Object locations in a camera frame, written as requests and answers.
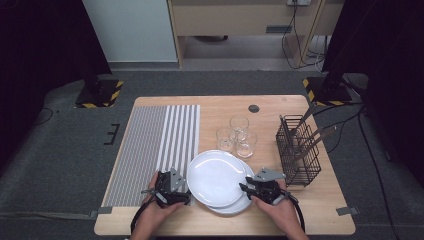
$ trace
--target striped mat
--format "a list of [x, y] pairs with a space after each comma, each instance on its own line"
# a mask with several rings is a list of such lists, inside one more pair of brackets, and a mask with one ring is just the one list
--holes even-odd
[[199, 105], [134, 107], [103, 207], [140, 206], [155, 170], [174, 167], [186, 178], [198, 154], [199, 119]]

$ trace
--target glass cup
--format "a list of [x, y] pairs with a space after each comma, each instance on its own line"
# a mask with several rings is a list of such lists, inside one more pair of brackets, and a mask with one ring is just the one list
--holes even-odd
[[258, 136], [252, 131], [245, 131], [243, 135], [243, 139], [237, 139], [236, 141], [236, 151], [240, 157], [249, 158], [255, 151]]
[[249, 119], [243, 115], [233, 116], [230, 119], [230, 127], [234, 129], [234, 133], [231, 136], [234, 141], [238, 141], [238, 139], [244, 139], [244, 133], [247, 132], [247, 129], [249, 128]]
[[231, 127], [220, 127], [216, 131], [218, 149], [231, 153], [234, 149], [233, 136], [234, 130]]

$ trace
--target human hand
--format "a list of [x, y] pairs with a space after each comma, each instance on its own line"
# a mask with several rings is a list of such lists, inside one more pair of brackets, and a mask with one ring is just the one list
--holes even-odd
[[[150, 180], [148, 189], [152, 189], [156, 185], [156, 180], [158, 178], [158, 171]], [[151, 196], [146, 196], [143, 200], [143, 204]], [[137, 220], [137, 224], [134, 228], [134, 231], [131, 234], [130, 240], [147, 240], [150, 236], [157, 230], [157, 228], [162, 224], [162, 222], [172, 213], [184, 206], [183, 202], [179, 202], [170, 206], [165, 206], [164, 208], [159, 207], [156, 203], [150, 203], [146, 209], [140, 214], [140, 217]]]
[[[278, 179], [276, 181], [282, 190], [286, 190], [286, 183], [284, 180]], [[259, 209], [271, 217], [275, 225], [277, 225], [290, 240], [309, 239], [300, 226], [296, 210], [290, 200], [285, 198], [276, 205], [271, 205], [252, 196], [252, 201]]]

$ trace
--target gray carpet floor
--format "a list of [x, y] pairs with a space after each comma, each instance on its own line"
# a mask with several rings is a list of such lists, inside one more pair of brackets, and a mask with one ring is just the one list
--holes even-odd
[[[46, 97], [46, 109], [40, 112], [38, 124], [34, 125], [0, 179], [0, 213], [86, 215], [96, 211], [102, 202], [132, 105], [139, 96], [306, 95], [302, 80], [318, 75], [317, 72], [291, 71], [116, 72], [114, 76], [123, 80], [124, 85], [115, 105], [95, 109], [74, 108], [82, 81], [53, 90]], [[361, 101], [353, 93], [352, 97], [356, 102]], [[338, 107], [316, 115], [315, 119], [318, 125], [329, 126], [355, 115], [360, 108], [361, 105]], [[360, 211], [353, 215], [356, 232], [351, 236], [310, 236], [311, 239], [396, 239], [387, 209], [400, 239], [424, 239], [423, 188], [402, 163], [386, 160], [373, 123], [363, 114], [360, 119], [380, 177], [358, 118], [346, 122], [343, 127], [338, 124], [340, 131], [324, 143], [328, 151], [337, 146], [329, 156], [348, 206]], [[120, 129], [114, 144], [105, 145], [111, 140], [108, 132], [115, 130], [112, 124], [120, 124]], [[384, 186], [387, 205], [379, 179]], [[3, 217], [0, 218], [0, 239], [123, 239], [96, 236], [94, 223], [93, 219]]]

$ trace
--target dish rack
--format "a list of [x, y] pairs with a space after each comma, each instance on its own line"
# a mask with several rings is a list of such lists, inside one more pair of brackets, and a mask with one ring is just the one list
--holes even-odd
[[276, 139], [287, 186], [307, 186], [321, 171], [318, 148], [309, 147], [314, 141], [311, 127], [302, 121], [302, 117], [280, 116], [281, 124]]

